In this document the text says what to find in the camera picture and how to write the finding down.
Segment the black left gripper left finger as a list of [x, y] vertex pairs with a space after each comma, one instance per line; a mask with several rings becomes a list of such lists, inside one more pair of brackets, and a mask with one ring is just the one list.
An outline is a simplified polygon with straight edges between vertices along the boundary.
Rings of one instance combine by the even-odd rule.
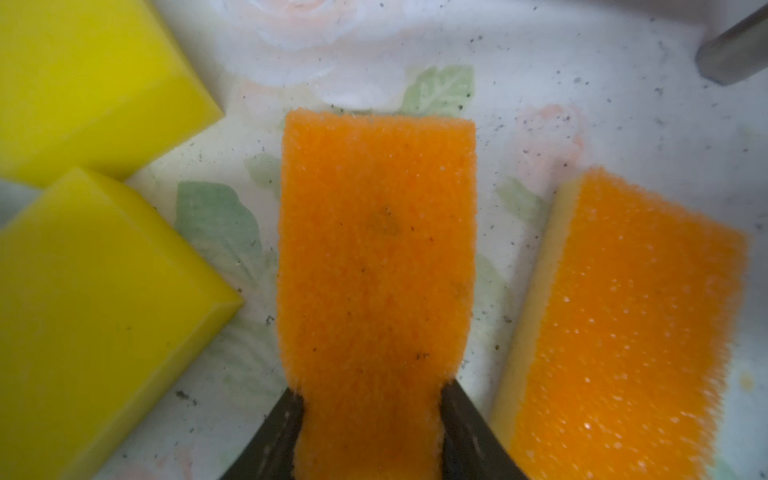
[[302, 397], [286, 389], [221, 480], [290, 480], [304, 413]]

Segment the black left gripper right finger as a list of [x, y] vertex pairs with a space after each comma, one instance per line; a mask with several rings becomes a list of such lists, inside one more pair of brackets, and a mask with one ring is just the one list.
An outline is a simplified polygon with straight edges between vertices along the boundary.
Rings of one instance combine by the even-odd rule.
[[527, 480], [457, 380], [441, 391], [443, 479]]

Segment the orange sponge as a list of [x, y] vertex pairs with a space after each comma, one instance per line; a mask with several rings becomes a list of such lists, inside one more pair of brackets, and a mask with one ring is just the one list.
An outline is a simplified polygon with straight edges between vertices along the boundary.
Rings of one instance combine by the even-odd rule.
[[472, 317], [476, 127], [295, 110], [282, 142], [277, 332], [303, 400], [297, 479], [437, 479], [442, 387]]
[[490, 424], [531, 479], [701, 479], [746, 236], [593, 167], [556, 191]]

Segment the white two-tier metal shelf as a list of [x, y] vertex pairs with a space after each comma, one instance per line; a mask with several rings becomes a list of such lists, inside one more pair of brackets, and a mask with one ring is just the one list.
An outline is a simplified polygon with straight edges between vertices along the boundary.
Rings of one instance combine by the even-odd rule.
[[767, 68], [767, 4], [697, 51], [700, 75], [719, 85], [746, 80]]

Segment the yellow sponge flat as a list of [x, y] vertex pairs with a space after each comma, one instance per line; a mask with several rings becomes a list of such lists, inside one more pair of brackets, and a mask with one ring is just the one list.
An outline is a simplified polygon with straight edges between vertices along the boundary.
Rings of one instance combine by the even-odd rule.
[[134, 190], [61, 177], [1, 231], [2, 477], [92, 477], [242, 303]]

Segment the yellow sponge block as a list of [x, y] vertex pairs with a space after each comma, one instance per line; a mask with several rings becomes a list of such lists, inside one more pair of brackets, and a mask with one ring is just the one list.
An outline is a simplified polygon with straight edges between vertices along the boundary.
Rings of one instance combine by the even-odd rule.
[[152, 3], [2, 3], [3, 179], [125, 179], [222, 115]]

